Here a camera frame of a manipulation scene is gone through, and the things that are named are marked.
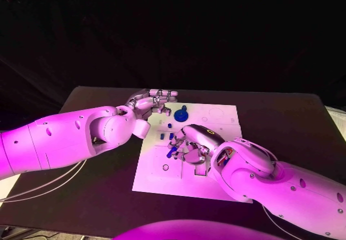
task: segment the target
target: black curtain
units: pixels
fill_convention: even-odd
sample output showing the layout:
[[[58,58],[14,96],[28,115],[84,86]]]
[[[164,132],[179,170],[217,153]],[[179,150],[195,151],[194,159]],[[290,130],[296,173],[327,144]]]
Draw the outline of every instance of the black curtain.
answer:
[[[346,106],[340,6],[0,0],[0,110],[58,111],[76,86],[314,93]]]

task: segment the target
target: robotic hand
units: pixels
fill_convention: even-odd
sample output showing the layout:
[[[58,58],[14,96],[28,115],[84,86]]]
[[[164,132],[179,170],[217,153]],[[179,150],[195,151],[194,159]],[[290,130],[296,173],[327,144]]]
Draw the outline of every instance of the robotic hand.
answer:
[[[0,180],[28,171],[64,167],[146,136],[151,113],[165,113],[175,91],[142,89],[116,107],[102,106],[40,118],[0,133]]]
[[[185,142],[187,153],[178,150]],[[174,159],[191,165],[210,158],[207,174],[239,202],[256,200],[306,231],[346,240],[346,186],[286,162],[241,138],[224,141],[200,125],[187,125],[168,143]]]

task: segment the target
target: hole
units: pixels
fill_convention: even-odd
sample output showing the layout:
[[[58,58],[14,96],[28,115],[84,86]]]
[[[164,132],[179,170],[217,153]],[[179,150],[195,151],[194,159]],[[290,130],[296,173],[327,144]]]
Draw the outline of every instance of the hole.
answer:
[[[48,128],[45,128],[44,132],[45,132],[47,136],[51,136],[51,132],[50,132]]]
[[[301,186],[302,188],[306,186],[305,181],[303,181],[302,178],[299,179],[298,183],[299,183],[299,186]]]
[[[80,129],[80,122],[79,121],[73,121],[74,127],[79,130]]]
[[[335,194],[337,201],[341,203],[344,201],[342,195],[340,193]]]

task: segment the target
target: black table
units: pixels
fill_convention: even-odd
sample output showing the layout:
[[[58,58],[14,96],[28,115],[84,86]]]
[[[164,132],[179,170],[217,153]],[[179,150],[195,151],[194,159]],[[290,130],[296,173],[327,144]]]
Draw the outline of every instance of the black table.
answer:
[[[119,106],[135,91],[77,87],[60,112]],[[346,185],[346,142],[315,95],[179,90],[177,100],[236,105],[241,137],[269,149],[280,161]],[[130,191],[141,143],[142,140],[132,136],[122,146],[89,159],[71,181],[51,193],[17,203],[4,203],[0,225],[110,238],[152,222],[198,219],[289,238],[270,223],[257,203]],[[41,185],[68,168],[21,174],[9,195]],[[298,237],[322,238],[276,217],[275,221]]]

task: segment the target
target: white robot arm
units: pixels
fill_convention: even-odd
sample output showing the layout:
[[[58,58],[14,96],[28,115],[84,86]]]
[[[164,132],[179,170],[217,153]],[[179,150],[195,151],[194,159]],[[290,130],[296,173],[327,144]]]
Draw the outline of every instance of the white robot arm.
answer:
[[[151,113],[165,113],[177,92],[142,89],[125,105],[102,106],[40,118],[0,133],[0,180],[28,171],[64,167],[143,138]]]
[[[188,153],[178,150],[185,142]],[[169,154],[191,165],[210,158],[210,176],[239,202],[256,200],[269,212],[306,231],[346,240],[346,186],[276,161],[241,138],[224,141],[200,125],[187,125],[168,143]]]

